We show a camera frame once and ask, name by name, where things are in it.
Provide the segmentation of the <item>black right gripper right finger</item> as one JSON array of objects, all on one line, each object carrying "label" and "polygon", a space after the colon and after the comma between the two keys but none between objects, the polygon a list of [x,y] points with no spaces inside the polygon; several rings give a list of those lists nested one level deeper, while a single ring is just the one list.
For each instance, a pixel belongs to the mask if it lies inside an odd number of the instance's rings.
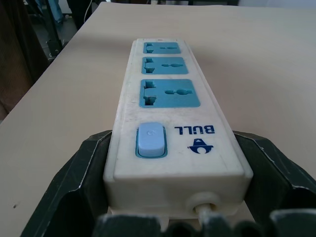
[{"label": "black right gripper right finger", "polygon": [[234,132],[253,178],[245,203],[266,237],[316,235],[316,181],[269,139]]}]

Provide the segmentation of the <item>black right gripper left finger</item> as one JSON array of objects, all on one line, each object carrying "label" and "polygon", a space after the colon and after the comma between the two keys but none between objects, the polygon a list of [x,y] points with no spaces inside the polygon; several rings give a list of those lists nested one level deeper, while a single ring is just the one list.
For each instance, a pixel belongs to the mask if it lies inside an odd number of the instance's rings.
[{"label": "black right gripper left finger", "polygon": [[56,173],[21,235],[89,237],[97,218],[108,210],[103,182],[112,132],[84,140]]}]

